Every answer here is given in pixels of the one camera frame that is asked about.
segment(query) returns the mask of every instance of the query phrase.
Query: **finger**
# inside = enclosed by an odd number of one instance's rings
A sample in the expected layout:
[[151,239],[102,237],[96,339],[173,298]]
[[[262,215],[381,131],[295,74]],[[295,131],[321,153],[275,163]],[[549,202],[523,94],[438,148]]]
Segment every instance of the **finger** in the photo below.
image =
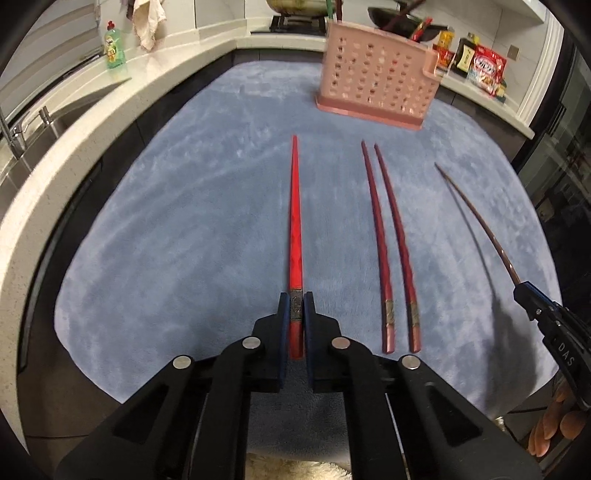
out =
[[544,425],[542,419],[538,421],[535,426],[535,455],[536,457],[543,457],[550,449],[550,441],[544,438]]
[[556,389],[554,399],[557,402],[562,403],[572,395],[573,391],[570,389],[569,383],[566,380],[562,380],[562,383]]
[[585,427],[587,414],[584,411],[570,411],[560,422],[560,431],[564,438],[574,440]]
[[560,424],[560,419],[562,418],[562,403],[558,403],[557,401],[553,401],[549,406],[548,409],[544,412],[544,416],[542,417],[542,424],[544,427],[544,438],[546,440],[550,440],[556,432],[558,431],[558,425]]
[[535,426],[534,428],[531,429],[530,432],[530,439],[527,443],[527,451],[530,453],[530,455],[535,455]]

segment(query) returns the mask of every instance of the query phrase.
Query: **round metal pin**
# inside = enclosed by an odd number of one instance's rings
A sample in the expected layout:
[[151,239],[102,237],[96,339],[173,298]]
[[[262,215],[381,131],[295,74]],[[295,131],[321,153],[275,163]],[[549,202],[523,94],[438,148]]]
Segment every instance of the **round metal pin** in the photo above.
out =
[[419,357],[414,355],[406,355],[402,357],[402,365],[409,370],[416,370],[421,366],[421,360]]
[[261,340],[258,339],[257,337],[246,337],[242,341],[242,346],[244,348],[248,348],[249,350],[254,350],[255,348],[258,348],[260,345],[261,345]]
[[345,337],[335,337],[331,343],[338,350],[346,350],[351,345],[350,340]]
[[183,370],[191,365],[191,358],[187,355],[180,355],[173,360],[173,367],[178,370]]

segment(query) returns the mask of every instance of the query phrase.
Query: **pink basket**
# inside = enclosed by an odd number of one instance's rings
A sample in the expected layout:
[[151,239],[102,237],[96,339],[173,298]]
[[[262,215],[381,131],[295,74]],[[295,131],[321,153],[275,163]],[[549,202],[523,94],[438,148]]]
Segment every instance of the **pink basket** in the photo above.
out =
[[316,105],[419,130],[441,77],[437,52],[376,28],[331,22]]

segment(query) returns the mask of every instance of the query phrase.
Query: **sink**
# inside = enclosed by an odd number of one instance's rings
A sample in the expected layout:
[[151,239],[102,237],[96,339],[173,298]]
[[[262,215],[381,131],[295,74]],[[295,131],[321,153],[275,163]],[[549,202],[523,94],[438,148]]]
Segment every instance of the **sink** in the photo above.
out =
[[17,195],[28,176],[57,141],[59,136],[76,122],[99,100],[115,90],[120,84],[109,85],[90,93],[52,112],[52,126],[42,125],[27,137],[27,149],[21,158],[12,157],[0,172],[0,220]]

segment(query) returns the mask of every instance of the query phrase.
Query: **gray blue table surface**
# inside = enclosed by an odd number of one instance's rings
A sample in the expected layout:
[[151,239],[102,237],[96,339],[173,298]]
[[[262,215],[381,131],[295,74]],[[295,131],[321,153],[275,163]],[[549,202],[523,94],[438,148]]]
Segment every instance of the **gray blue table surface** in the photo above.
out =
[[[304,288],[345,336],[381,354],[374,221],[361,140],[377,142],[414,269],[419,356],[493,417],[556,371],[483,230],[438,162],[489,222],[525,280],[560,301],[553,260],[524,188],[468,116],[435,100],[422,130],[317,110],[321,67],[236,66],[190,100],[142,152],[96,218],[57,299],[55,328],[76,365],[125,401],[176,355],[217,355],[275,312],[287,289],[291,136],[300,139]],[[375,157],[397,324],[408,353],[392,217]],[[302,362],[278,395],[255,394],[249,449],[312,460],[348,454],[339,394],[314,396]]]

